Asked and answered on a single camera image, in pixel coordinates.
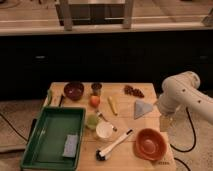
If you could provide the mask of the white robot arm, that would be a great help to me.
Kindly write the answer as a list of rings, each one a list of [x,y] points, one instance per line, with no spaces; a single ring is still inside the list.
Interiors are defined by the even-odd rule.
[[[162,82],[163,93],[156,101],[160,116],[160,130],[166,132],[177,109],[184,105],[213,124],[213,98],[201,93],[199,76],[192,71],[167,77]]]

